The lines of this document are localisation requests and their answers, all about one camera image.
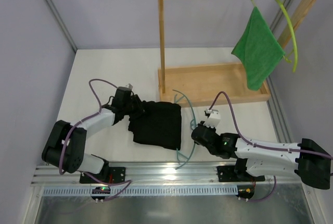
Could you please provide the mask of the black trousers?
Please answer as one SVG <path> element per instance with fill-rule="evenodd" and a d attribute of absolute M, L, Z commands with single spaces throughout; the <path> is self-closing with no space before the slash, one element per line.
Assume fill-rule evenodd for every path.
<path fill-rule="evenodd" d="M 181 106 L 170 102 L 143 101 L 144 113 L 130 118 L 128 130 L 138 144 L 179 150 L 182 141 Z"/>

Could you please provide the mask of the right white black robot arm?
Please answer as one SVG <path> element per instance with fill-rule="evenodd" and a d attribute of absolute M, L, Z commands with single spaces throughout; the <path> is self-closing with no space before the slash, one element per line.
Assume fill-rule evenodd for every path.
<path fill-rule="evenodd" d="M 301 143 L 269 143 L 245 141 L 239 134 L 217 134 L 202 122 L 192 131 L 191 138 L 213 156 L 236 159 L 235 174 L 241 180 L 248 177 L 300 177 L 313 188 L 328 190 L 331 160 L 322 147 L 311 139 Z"/>

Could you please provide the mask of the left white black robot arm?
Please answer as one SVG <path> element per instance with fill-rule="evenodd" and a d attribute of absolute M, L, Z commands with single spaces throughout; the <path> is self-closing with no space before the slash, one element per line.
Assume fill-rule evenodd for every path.
<path fill-rule="evenodd" d="M 109 162 L 85 153 L 87 139 L 114 126 L 124 116 L 138 117 L 145 112 L 140 98 L 130 88 L 117 88 L 111 98 L 111 104 L 102 105 L 96 113 L 77 123 L 57 121 L 42 151 L 42 161 L 58 167 L 61 172 L 79 171 L 89 179 L 107 182 L 111 170 Z"/>

